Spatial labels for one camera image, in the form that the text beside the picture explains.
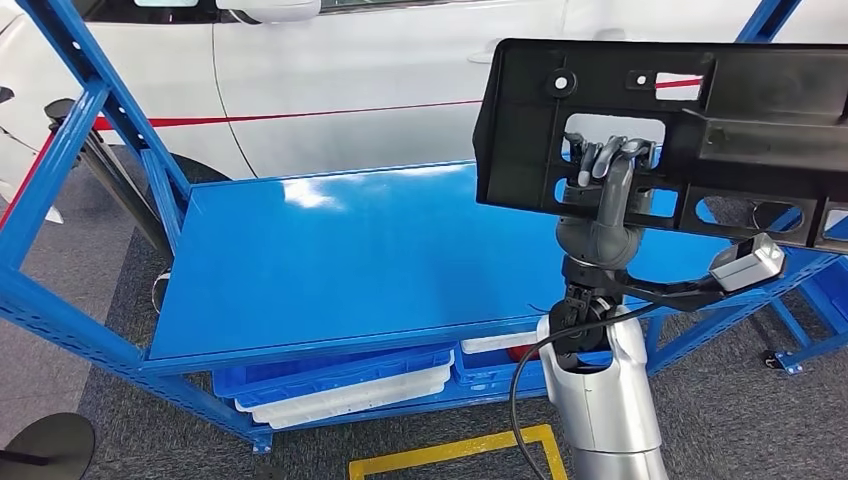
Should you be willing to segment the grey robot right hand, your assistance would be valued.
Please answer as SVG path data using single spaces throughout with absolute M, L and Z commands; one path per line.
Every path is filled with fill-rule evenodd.
M 590 142 L 577 132 L 567 132 L 567 161 L 578 167 L 567 179 L 563 201 L 597 208 L 596 220 L 604 227 L 622 227 L 632 197 L 634 173 L 652 166 L 656 143 L 643 138 L 611 136 Z

